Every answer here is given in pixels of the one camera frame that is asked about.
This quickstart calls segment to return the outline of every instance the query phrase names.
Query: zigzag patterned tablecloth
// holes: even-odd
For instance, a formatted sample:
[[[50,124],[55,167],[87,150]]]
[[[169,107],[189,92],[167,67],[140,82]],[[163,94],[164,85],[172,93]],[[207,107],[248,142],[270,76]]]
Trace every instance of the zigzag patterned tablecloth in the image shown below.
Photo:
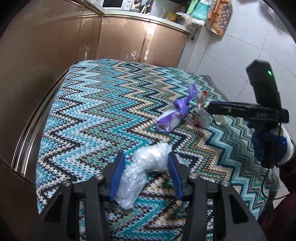
[[[265,174],[254,159],[251,133],[241,118],[212,120],[207,129],[189,125],[191,114],[171,133],[155,129],[158,116],[185,98],[190,83],[210,99],[225,100],[209,77],[175,68],[102,59],[73,65],[51,107],[36,169],[38,209],[42,211],[59,183],[85,181],[112,162],[119,150],[126,155],[146,145],[167,142],[202,178],[229,180],[255,218],[266,199],[260,192]],[[190,113],[196,99],[190,102]],[[278,180],[268,176],[265,189],[276,194]],[[212,239],[212,202],[208,201],[207,240]],[[168,173],[150,173],[130,210],[105,203],[114,240],[181,240],[186,202],[176,199]],[[80,208],[81,240],[85,239],[84,203]]]

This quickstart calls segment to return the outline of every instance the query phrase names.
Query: silver screw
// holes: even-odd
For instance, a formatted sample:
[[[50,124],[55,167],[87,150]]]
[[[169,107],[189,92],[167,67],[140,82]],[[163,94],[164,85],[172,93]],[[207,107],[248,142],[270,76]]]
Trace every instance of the silver screw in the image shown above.
[[[66,180],[66,181],[63,182],[63,185],[68,187],[68,186],[71,185],[71,182],[69,180]]]
[[[101,180],[101,179],[103,179],[103,178],[104,178],[104,175],[101,174],[101,173],[98,173],[98,174],[96,175],[96,179],[98,179],[98,180]]]
[[[230,182],[227,181],[227,180],[223,180],[223,181],[221,182],[221,184],[222,184],[224,187],[228,187],[228,186],[230,185]]]
[[[197,175],[195,173],[190,173],[189,174],[189,178],[196,179],[197,178]]]

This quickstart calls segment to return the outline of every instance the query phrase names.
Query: person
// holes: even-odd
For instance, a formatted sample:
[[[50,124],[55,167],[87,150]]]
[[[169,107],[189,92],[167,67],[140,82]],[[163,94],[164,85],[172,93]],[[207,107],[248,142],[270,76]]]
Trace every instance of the person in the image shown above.
[[[287,131],[281,127],[252,135],[255,157],[263,160],[264,149],[262,143],[271,141],[276,143],[274,152],[275,166],[279,168],[279,177],[285,184],[288,194],[273,210],[263,211],[258,222],[268,241],[295,240],[296,238],[296,155],[295,144],[291,141]]]

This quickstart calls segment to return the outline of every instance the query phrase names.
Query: gloved hand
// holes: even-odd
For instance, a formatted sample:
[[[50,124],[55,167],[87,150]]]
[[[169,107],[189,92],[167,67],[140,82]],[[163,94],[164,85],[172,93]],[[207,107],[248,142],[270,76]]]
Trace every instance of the gloved hand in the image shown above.
[[[249,128],[253,128],[252,123],[248,122],[247,126]],[[281,127],[280,136],[279,134],[279,126],[270,131],[266,131],[264,133],[257,133],[256,131],[252,135],[252,144],[255,153],[255,157],[258,161],[263,160],[264,156],[264,143],[268,142],[276,142],[277,148],[274,153],[274,162],[276,166],[281,166],[287,163],[294,154],[294,144],[291,142],[291,139],[287,133],[287,131]]]

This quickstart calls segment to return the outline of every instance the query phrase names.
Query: purple plastic bag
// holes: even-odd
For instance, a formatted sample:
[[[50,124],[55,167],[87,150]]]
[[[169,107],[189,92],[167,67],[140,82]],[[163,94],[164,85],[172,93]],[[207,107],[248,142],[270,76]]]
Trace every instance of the purple plastic bag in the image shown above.
[[[156,129],[160,132],[171,132],[181,120],[188,116],[189,101],[197,94],[195,84],[190,84],[189,95],[183,99],[174,101],[174,109],[164,112],[156,122]]]

